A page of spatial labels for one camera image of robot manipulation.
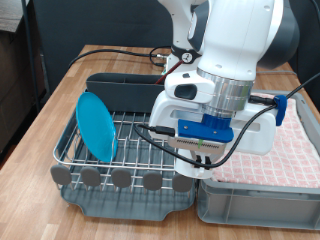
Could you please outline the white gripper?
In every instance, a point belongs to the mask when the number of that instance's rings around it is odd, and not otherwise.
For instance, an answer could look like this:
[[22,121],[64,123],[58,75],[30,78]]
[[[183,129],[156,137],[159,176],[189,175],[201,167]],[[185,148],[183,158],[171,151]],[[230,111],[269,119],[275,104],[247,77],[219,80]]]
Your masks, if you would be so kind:
[[[261,110],[263,105],[246,103],[242,111],[226,118],[205,113],[207,105],[174,99],[162,91],[153,106],[150,127],[167,127],[175,130],[173,136],[159,131],[149,131],[152,138],[167,140],[169,145],[186,151],[196,151],[221,156],[236,142],[245,124]],[[273,144],[276,132],[275,109],[254,120],[241,137],[236,151],[264,155]],[[202,163],[200,155],[196,162]],[[209,156],[205,164],[211,165]]]

